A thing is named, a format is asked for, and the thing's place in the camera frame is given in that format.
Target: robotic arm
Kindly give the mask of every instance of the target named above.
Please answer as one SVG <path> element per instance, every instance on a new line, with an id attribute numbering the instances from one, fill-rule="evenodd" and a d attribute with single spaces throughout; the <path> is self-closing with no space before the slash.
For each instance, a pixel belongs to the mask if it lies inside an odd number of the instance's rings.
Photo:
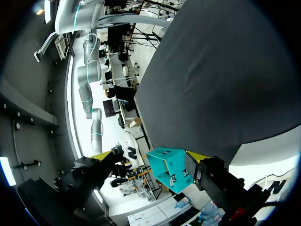
<path id="1" fill-rule="evenodd" d="M 102 15 L 102 9 L 105 7 L 103 3 L 104 0 L 60 0 L 55 19 L 55 32 L 50 34 L 42 48 L 34 53 L 36 60 L 41 61 L 47 47 L 59 34 L 90 30 L 102 24 L 112 23 L 154 24 L 164 28 L 170 25 L 169 21 L 137 14 Z"/>

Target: teal box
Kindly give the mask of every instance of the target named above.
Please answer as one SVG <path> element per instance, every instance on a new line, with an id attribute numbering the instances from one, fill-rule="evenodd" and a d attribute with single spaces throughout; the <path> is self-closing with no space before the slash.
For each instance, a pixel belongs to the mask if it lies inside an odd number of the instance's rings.
<path id="1" fill-rule="evenodd" d="M 173 192 L 179 193 L 193 183 L 185 168 L 184 149 L 159 147 L 146 155 L 155 178 Z"/>

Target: ceiling light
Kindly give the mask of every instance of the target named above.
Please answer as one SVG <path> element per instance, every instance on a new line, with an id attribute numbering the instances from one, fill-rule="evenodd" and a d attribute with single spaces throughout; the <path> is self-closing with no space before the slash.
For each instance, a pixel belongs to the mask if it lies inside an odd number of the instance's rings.
<path id="1" fill-rule="evenodd" d="M 13 176 L 13 172 L 9 166 L 8 158 L 0 157 L 0 165 L 3 169 L 6 180 L 8 181 L 9 186 L 16 185 L 15 178 Z"/>
<path id="2" fill-rule="evenodd" d="M 41 15 L 42 13 L 44 13 L 43 9 L 39 9 L 38 12 L 36 13 L 37 15 Z"/>
<path id="3" fill-rule="evenodd" d="M 50 1 L 49 0 L 45 0 L 44 10 L 45 10 L 45 23 L 48 23 L 51 20 Z"/>

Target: plastic bottle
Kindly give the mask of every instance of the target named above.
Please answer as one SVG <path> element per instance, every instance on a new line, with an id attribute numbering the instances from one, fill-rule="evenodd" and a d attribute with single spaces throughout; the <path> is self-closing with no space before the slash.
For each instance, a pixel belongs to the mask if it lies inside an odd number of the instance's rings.
<path id="1" fill-rule="evenodd" d="M 201 213 L 203 216 L 210 216 L 210 215 L 214 214 L 216 208 L 217 207 L 213 203 L 213 201 L 210 201 L 201 208 Z"/>
<path id="2" fill-rule="evenodd" d="M 203 224 L 202 226 L 217 226 L 220 220 L 222 219 L 223 212 L 221 209 L 216 208 L 214 213 L 210 216 L 207 216 L 207 219 L 204 219 L 205 216 L 203 216 Z"/>
<path id="3" fill-rule="evenodd" d="M 188 203 L 190 203 L 190 199 L 188 197 L 184 197 L 179 202 L 176 203 L 175 208 L 183 208 Z"/>

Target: white robotic arm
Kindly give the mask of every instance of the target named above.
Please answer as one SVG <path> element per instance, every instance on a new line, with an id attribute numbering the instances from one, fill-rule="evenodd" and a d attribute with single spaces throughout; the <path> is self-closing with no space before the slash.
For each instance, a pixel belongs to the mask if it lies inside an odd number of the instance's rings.
<path id="1" fill-rule="evenodd" d="M 170 22 L 149 16 L 137 14 L 101 15 L 104 0 L 90 1 L 81 4 L 80 1 L 60 0 L 55 19 L 55 31 L 58 34 L 89 30 L 101 24 L 112 23 L 142 23 L 154 24 L 168 28 Z"/>
<path id="2" fill-rule="evenodd" d="M 41 61 L 47 47 L 59 34 L 101 29 L 102 24 L 112 23 L 143 23 L 154 24 L 168 28 L 169 21 L 140 16 L 137 14 L 101 15 L 104 0 L 60 0 L 55 19 L 55 32 L 51 33 L 42 48 L 34 53 L 38 62 Z M 101 68 L 98 50 L 100 41 L 96 34 L 90 32 L 89 39 L 83 45 L 85 66 L 78 68 L 79 94 L 83 104 L 86 118 L 93 120 L 91 127 L 91 143 L 93 152 L 102 152 L 102 111 L 92 108 L 93 97 L 89 83 L 101 79 Z"/>

